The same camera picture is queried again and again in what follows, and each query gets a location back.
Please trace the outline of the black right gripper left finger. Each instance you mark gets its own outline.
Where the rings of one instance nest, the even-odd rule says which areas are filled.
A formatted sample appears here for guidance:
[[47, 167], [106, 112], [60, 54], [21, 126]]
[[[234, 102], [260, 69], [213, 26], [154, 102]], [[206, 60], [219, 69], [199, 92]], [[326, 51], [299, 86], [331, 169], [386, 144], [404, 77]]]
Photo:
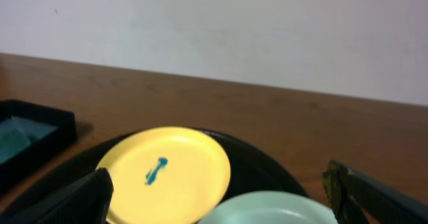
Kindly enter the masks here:
[[3, 224], [80, 224], [106, 222], [114, 187], [105, 168], [96, 169], [40, 202], [1, 218]]

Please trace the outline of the light green plate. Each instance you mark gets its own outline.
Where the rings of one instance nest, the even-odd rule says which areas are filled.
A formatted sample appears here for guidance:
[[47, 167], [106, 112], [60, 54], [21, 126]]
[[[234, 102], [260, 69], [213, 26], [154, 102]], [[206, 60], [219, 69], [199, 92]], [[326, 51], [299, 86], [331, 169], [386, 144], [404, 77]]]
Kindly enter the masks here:
[[256, 191], [218, 205], [199, 224], [337, 224], [328, 207], [281, 191]]

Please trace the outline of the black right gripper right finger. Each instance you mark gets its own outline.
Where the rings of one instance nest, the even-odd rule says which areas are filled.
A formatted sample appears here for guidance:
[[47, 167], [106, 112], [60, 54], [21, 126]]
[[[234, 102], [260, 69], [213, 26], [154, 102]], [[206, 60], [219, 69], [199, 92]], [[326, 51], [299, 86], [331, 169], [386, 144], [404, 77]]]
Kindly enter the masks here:
[[322, 184], [338, 223], [427, 224], [427, 205], [340, 161], [331, 160]]

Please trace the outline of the yellow plate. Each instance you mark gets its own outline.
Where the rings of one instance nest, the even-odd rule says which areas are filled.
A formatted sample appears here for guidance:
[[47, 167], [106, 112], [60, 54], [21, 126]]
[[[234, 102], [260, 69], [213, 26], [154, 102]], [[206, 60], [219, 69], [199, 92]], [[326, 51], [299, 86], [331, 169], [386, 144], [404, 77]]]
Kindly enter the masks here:
[[114, 192], [109, 223], [195, 223], [227, 192], [231, 165], [214, 138], [184, 127], [137, 132], [100, 160]]

